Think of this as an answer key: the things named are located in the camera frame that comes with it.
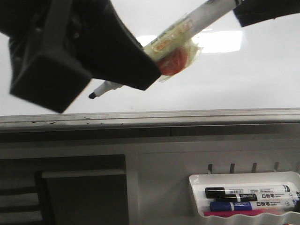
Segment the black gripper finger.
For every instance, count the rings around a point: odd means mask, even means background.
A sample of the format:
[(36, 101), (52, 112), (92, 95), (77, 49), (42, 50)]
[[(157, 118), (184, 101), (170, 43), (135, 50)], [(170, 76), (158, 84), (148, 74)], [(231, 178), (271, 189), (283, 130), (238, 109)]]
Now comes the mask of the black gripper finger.
[(91, 79), (139, 90), (161, 75), (109, 0), (3, 0), (10, 93), (62, 113)]
[(299, 12), (299, 0), (243, 0), (233, 10), (241, 27)]

